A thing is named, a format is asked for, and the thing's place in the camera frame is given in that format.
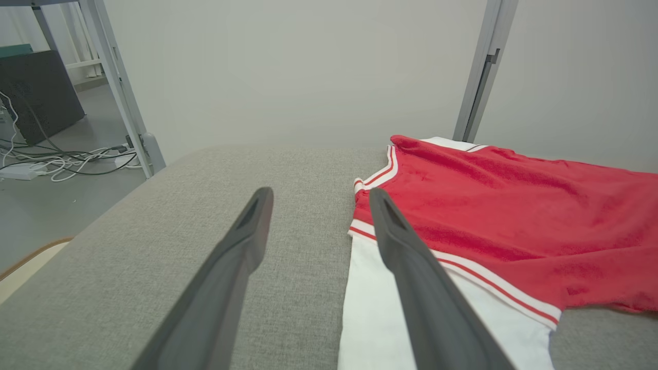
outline gray wall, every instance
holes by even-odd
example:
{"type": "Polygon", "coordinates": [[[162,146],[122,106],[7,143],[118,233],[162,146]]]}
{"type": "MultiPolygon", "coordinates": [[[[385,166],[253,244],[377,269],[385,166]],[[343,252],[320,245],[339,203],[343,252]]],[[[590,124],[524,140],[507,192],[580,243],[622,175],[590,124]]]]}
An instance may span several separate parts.
{"type": "Polygon", "coordinates": [[[658,1],[521,0],[479,144],[658,172],[658,1]]]}
{"type": "Polygon", "coordinates": [[[486,0],[106,4],[170,163],[216,144],[451,137],[486,0]]]}

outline floor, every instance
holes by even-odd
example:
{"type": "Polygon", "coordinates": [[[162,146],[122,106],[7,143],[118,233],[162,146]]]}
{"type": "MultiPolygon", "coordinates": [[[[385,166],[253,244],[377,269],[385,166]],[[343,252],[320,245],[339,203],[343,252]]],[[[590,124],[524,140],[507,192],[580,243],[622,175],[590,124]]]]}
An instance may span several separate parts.
{"type": "MultiPolygon", "coordinates": [[[[126,142],[127,131],[108,85],[78,97],[87,117],[54,135],[51,140],[57,146],[89,151],[126,142]]],[[[112,168],[112,163],[95,163],[85,171],[112,168]]],[[[78,175],[64,182],[51,182],[50,176],[0,181],[0,273],[50,242],[75,236],[144,181],[140,169],[78,175]]]]}

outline red and white jersey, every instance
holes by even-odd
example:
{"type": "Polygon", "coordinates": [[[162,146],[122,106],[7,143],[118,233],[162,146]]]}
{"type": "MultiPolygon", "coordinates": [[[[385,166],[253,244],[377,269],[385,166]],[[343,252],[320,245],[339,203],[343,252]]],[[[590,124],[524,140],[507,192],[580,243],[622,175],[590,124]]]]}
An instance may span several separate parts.
{"type": "MultiPolygon", "coordinates": [[[[384,296],[393,304],[397,293],[376,255],[374,187],[389,193],[517,368],[552,368],[548,334],[567,307],[658,311],[658,175],[443,138],[391,141],[388,166],[355,181],[340,367],[363,360],[362,348],[348,348],[364,340],[359,331],[386,337],[382,325],[391,326],[356,313],[384,296]]],[[[382,317],[400,327],[398,306],[397,318],[382,317]]],[[[406,336],[399,327],[392,337],[406,336]]]]}

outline gray upholstered bench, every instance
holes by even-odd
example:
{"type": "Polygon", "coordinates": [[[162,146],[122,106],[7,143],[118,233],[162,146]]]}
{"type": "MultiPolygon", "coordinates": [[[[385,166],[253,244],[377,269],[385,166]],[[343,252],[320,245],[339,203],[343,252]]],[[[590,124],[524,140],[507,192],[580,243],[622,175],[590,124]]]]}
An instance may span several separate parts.
{"type": "MultiPolygon", "coordinates": [[[[233,369],[335,370],[355,177],[379,149],[217,147],[148,180],[0,305],[0,369],[128,369],[251,194],[274,189],[265,260],[251,275],[233,369]]],[[[656,369],[658,321],[563,315],[556,369],[656,369]]]]}

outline white cable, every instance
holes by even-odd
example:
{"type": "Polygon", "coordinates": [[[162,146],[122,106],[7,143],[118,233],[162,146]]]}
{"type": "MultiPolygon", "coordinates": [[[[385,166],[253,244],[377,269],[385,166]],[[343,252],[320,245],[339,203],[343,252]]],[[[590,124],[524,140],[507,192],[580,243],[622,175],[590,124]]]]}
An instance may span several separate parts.
{"type": "MultiPolygon", "coordinates": [[[[39,162],[43,161],[42,163],[35,163],[33,166],[31,166],[31,168],[33,170],[37,171],[39,175],[52,174],[52,176],[50,178],[52,182],[62,182],[62,181],[68,180],[68,179],[72,178],[73,176],[77,175],[77,173],[72,172],[67,177],[56,178],[56,176],[58,174],[64,172],[66,169],[69,169],[71,167],[79,167],[79,168],[77,168],[77,171],[81,171],[82,167],[84,167],[92,159],[104,158],[104,157],[116,157],[116,155],[113,155],[113,154],[103,153],[104,151],[107,151],[107,150],[109,150],[109,148],[107,148],[107,147],[101,147],[101,148],[92,150],[92,151],[89,152],[90,154],[87,157],[84,157],[84,159],[82,161],[67,159],[66,158],[66,157],[68,157],[67,155],[62,155],[62,156],[48,155],[48,156],[45,156],[45,157],[32,157],[30,155],[19,154],[19,153],[17,153],[16,155],[10,155],[9,152],[7,152],[6,155],[9,156],[9,157],[15,158],[15,159],[19,159],[19,160],[30,159],[30,160],[39,161],[39,162]],[[46,169],[49,165],[53,165],[53,164],[57,164],[57,165],[59,165],[59,167],[54,169],[54,170],[51,170],[51,171],[41,171],[41,169],[46,169]]],[[[130,155],[130,154],[134,154],[134,153],[135,153],[135,149],[129,149],[129,150],[121,153],[121,155],[130,155]]],[[[141,165],[123,166],[123,168],[124,169],[125,168],[140,169],[141,165]]]]}
{"type": "Polygon", "coordinates": [[[2,167],[5,166],[5,159],[7,159],[7,156],[9,153],[11,153],[12,150],[14,150],[14,138],[18,134],[16,131],[16,122],[18,121],[18,114],[16,113],[16,110],[14,109],[14,106],[11,104],[11,99],[9,99],[9,96],[5,95],[3,92],[0,92],[0,95],[4,96],[7,98],[9,101],[9,107],[11,108],[11,111],[14,112],[14,122],[11,124],[12,127],[14,128],[14,135],[11,137],[11,148],[9,148],[9,151],[5,153],[5,155],[2,157],[2,167]]]}

